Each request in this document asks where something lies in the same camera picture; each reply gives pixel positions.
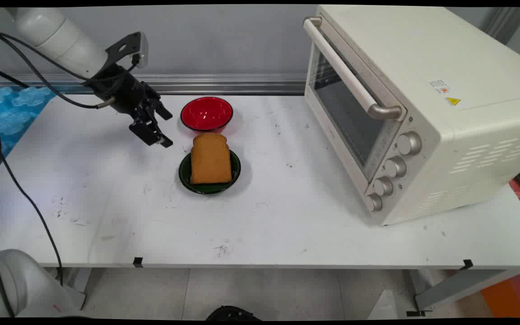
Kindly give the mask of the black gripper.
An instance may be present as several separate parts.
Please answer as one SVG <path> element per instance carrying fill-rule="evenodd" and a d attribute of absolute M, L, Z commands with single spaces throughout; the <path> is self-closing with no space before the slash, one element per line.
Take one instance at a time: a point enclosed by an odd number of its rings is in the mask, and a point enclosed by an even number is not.
<path fill-rule="evenodd" d="M 173 115 L 163 105 L 159 94 L 147 83 L 138 81 L 121 65 L 105 66 L 92 78 L 95 81 L 87 81 L 86 86 L 104 101 L 114 98 L 110 106 L 135 120 L 129 125 L 129 130 L 146 145 L 158 144 L 165 148 L 173 145 L 173 141 L 161 132 L 158 124 L 148 120 L 150 117 L 154 119 L 156 114 L 164 120 L 171 119 Z"/>

